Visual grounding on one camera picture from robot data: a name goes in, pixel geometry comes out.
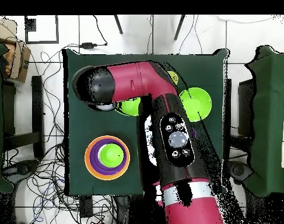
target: floor tile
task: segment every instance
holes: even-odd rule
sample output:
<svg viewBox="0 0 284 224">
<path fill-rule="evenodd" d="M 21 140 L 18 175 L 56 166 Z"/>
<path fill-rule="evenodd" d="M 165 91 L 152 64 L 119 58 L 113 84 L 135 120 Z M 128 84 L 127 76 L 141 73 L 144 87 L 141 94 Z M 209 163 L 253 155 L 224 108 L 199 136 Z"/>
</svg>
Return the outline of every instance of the floor tile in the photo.
<svg viewBox="0 0 284 224">
<path fill-rule="evenodd" d="M 155 54 L 178 54 L 184 39 L 180 54 L 201 54 L 201 47 L 203 54 L 212 54 L 217 49 L 225 48 L 225 23 L 209 15 L 194 15 L 192 30 L 193 15 L 186 15 L 175 41 L 180 17 L 181 15 L 155 15 Z"/>
<path fill-rule="evenodd" d="M 246 206 L 246 194 L 244 192 L 242 185 L 237 185 L 233 182 L 233 178 L 230 178 L 230 182 L 232 185 L 232 190 L 236 199 L 238 200 L 239 206 L 245 207 Z"/>
<path fill-rule="evenodd" d="M 64 88 L 63 66 L 60 63 L 50 64 L 43 76 L 44 80 L 44 135 L 62 135 L 52 129 L 55 122 L 64 130 Z"/>
<path fill-rule="evenodd" d="M 78 25 L 78 16 L 76 15 L 59 15 L 58 16 L 59 23 L 59 43 L 58 44 L 27 44 L 31 53 L 34 57 L 30 57 L 30 62 L 42 62 L 48 61 L 49 57 L 52 62 L 60 62 L 62 61 L 61 49 L 70 44 L 78 45 L 79 42 L 79 25 Z M 47 34 L 47 30 L 42 30 L 37 32 L 44 32 Z"/>
<path fill-rule="evenodd" d="M 263 45 L 284 53 L 284 23 L 280 18 L 250 24 L 227 22 L 229 62 L 248 63 L 254 59 L 257 47 Z"/>
<path fill-rule="evenodd" d="M 80 49 L 81 54 L 146 54 L 149 35 L 152 32 L 150 15 L 118 15 L 123 34 L 113 15 L 97 15 L 99 29 L 108 42 L 92 50 Z M 80 43 L 104 44 L 92 15 L 80 16 Z"/>
</svg>

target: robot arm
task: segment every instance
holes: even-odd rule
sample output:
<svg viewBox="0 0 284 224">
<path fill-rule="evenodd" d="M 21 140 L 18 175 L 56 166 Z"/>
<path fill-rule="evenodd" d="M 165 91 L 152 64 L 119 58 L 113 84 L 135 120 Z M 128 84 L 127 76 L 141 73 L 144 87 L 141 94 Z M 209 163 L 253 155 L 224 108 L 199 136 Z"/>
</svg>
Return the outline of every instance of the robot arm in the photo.
<svg viewBox="0 0 284 224">
<path fill-rule="evenodd" d="M 223 224 L 189 120 L 159 63 L 90 66 L 75 75 L 73 91 L 86 104 L 151 95 L 153 146 L 168 224 Z"/>
</svg>

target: purple bowl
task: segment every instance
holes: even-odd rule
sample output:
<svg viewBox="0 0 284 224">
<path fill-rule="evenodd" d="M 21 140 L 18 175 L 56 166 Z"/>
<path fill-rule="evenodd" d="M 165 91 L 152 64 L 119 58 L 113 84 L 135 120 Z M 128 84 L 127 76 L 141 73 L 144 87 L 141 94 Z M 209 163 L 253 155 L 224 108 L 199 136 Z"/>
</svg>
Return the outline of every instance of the purple bowl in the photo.
<svg viewBox="0 0 284 224">
<path fill-rule="evenodd" d="M 100 150 L 100 148 L 105 145 L 105 144 L 117 144 L 123 151 L 124 154 L 124 158 L 121 162 L 121 164 L 117 167 L 106 167 L 104 164 L 101 163 L 101 161 L 99 161 L 98 158 L 98 152 Z M 116 141 L 115 139 L 102 139 L 100 141 L 98 141 L 92 148 L 90 151 L 90 164 L 92 166 L 92 168 L 95 169 L 95 171 L 97 171 L 98 173 L 102 174 L 102 175 L 113 175 L 116 174 L 118 172 L 121 171 L 121 169 L 125 166 L 126 163 L 126 151 L 124 149 L 124 147 L 122 146 L 121 143 L 119 143 L 118 141 Z"/>
</svg>

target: green bowl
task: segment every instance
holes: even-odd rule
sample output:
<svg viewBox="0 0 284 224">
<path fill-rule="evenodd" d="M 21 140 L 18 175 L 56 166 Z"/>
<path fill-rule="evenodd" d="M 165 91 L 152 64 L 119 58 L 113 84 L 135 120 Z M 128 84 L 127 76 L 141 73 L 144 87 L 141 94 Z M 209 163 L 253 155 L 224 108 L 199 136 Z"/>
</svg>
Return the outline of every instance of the green bowl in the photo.
<svg viewBox="0 0 284 224">
<path fill-rule="evenodd" d="M 212 102 L 210 95 L 205 90 L 192 87 L 183 90 L 179 97 L 190 122 L 200 121 L 200 116 L 204 119 L 209 115 Z"/>
<path fill-rule="evenodd" d="M 124 153 L 121 147 L 111 143 L 102 148 L 99 158 L 106 167 L 117 167 L 123 161 Z"/>
</svg>

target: table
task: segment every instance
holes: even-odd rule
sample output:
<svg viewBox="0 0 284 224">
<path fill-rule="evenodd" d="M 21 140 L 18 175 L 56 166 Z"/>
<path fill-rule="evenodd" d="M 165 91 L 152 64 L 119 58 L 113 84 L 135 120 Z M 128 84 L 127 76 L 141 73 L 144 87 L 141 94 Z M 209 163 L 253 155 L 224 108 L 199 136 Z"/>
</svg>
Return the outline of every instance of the table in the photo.
<svg viewBox="0 0 284 224">
<path fill-rule="evenodd" d="M 124 116 L 116 111 L 98 112 L 80 102 L 72 91 L 72 77 L 79 69 L 88 65 L 106 65 L 130 61 L 153 60 L 160 62 L 167 71 L 172 67 L 185 80 L 188 87 L 206 90 L 212 99 L 212 111 L 204 119 L 211 141 L 219 159 L 222 159 L 222 104 L 223 70 L 227 50 L 218 50 L 213 55 L 78 55 L 72 50 L 63 50 L 65 135 L 69 138 L 65 177 L 69 195 L 132 195 L 142 194 L 140 156 L 137 150 L 136 117 Z M 182 80 L 177 84 L 178 92 L 185 89 Z M 197 139 L 202 140 L 202 127 L 196 122 L 193 128 Z M 120 178 L 103 181 L 93 177 L 87 170 L 84 154 L 88 144 L 102 135 L 113 135 L 127 145 L 131 154 L 129 168 Z"/>
</svg>

